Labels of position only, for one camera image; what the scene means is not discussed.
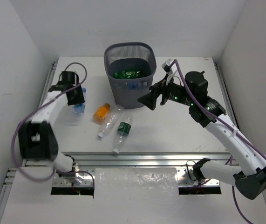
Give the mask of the green plastic bottle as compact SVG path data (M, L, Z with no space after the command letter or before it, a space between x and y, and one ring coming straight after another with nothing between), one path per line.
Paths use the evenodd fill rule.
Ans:
M114 78L116 79L137 79L142 77L142 72L138 70L122 70L114 73Z

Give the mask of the aluminium front rail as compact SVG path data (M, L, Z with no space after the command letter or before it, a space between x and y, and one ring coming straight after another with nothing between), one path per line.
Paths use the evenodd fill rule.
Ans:
M220 163L229 163L230 155L224 153L69 153L79 169L95 175L96 168L176 168L180 189L186 190L196 184L189 179L192 166L203 158Z

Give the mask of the clear bottle white cap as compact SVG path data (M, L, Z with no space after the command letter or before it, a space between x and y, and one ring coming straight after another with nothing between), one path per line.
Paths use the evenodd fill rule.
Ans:
M107 136L111 132L111 130L113 129L114 125L122 117L123 111L124 111L124 107L123 106L116 105L108 113L107 117L104 119L103 123L101 124L99 132L97 134L97 137L99 139L103 139L105 136Z

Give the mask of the clear bottle blue label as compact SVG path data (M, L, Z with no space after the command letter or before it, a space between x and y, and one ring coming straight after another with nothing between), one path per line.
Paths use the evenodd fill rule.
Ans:
M127 83L127 90L143 90L148 87L147 81L134 81L134 82L128 82Z

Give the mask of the clear bottle dark green label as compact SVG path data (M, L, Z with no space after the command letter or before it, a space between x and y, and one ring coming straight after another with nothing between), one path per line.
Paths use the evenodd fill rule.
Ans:
M119 154L121 149L124 147L125 142L129 136L130 130L132 128L132 122L133 122L133 114L126 112L117 128L115 141L113 145L112 152L115 154Z

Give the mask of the aluminium side rail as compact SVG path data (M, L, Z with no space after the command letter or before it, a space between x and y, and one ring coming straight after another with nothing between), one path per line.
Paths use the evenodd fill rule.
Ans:
M36 114L53 111L52 108L55 103L51 103L48 106L44 105L56 96L48 90L53 81L57 64L58 62L55 61L50 66L39 103L39 110L33 112L33 115L29 118L26 118L18 131L20 155L25 160L53 161L58 154L58 143L50 121L51 118L55 117L54 114L50 116L42 114L41 118L38 118L37 121L34 120Z
M228 113L230 119L232 120L233 124L240 130L239 124L237 122L237 119L236 119L236 116L235 116L235 113L234 113L234 110L233 110L233 107L232 107L232 104L230 101L229 93L228 93L228 90L227 90L220 66L215 61L213 61L213 63L214 63L214 67L215 67L215 70L216 70L216 73L218 76L218 81L219 81L221 92L222 92L222 95L224 98L227 113Z

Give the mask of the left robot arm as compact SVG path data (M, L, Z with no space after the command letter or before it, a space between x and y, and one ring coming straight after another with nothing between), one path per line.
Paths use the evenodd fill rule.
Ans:
M52 162L58 174L72 179L75 160L59 151L53 124L65 106L81 106L84 103L77 73L61 72L57 84L49 88L41 109L20 126L18 138L21 157L32 161Z

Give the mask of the right aluminium side rail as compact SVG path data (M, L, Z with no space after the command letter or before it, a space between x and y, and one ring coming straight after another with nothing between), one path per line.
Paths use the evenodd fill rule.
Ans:
M216 73L218 76L218 81L219 81L221 92L222 92L222 95L224 98L227 113L228 113L230 119L232 120L233 124L240 130L239 124L237 122L237 119L236 119L236 116L235 116L235 113L234 113L234 110L233 110L233 107L232 107L232 104L230 101L229 93L228 93L228 90L227 90L220 66L215 61L213 61L213 63L214 63L214 67L215 67L215 70L216 70Z

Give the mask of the grey mesh waste bin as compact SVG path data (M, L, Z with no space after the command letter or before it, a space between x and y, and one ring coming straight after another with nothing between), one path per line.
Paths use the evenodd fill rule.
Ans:
M104 52L104 67L115 103L125 109L143 107L137 101L141 96L149 93L157 63L153 49L142 42L125 42L109 46ZM122 70L138 70L142 78L116 79L114 73ZM134 81L147 81L148 87L143 90L127 90L127 83Z

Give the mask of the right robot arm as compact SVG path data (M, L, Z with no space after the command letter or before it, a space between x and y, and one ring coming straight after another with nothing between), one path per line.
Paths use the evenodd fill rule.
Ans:
M162 96L161 105L171 100L188 106L191 117L213 134L238 162L238 167L233 167L203 158L192 166L190 179L195 182L217 179L236 187L244 197L255 199L266 189L266 159L242 140L243 134L223 106L207 95L208 81L203 72L188 72L184 80L184 85L178 85L166 75L138 102L154 110L158 96Z

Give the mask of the left aluminium side rail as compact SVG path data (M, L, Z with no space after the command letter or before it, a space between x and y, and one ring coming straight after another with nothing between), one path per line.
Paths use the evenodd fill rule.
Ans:
M39 110L33 112L33 115L29 118L26 118L18 131L20 155L25 160L53 161L58 154L58 143L50 121L51 118L55 117L54 114L50 116L42 114L41 118L38 118L37 121L34 120L36 114L53 111L52 108L55 103L51 103L48 106L44 105L56 96L48 90L53 81L57 64L58 62L55 61L50 66L39 103Z

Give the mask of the clear bottle colourful label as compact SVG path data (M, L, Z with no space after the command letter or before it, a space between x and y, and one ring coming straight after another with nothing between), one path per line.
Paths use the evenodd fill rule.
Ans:
M84 101L82 103L66 106L62 115L62 123L67 126L77 126L84 114L86 104L86 88L82 87Z

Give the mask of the orange juice bottle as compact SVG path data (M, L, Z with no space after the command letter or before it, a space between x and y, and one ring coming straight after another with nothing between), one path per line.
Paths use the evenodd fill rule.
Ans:
M101 107L99 107L93 115L94 122L97 124L101 124L104 121L106 115L109 113L109 110L110 104L108 103L105 103Z

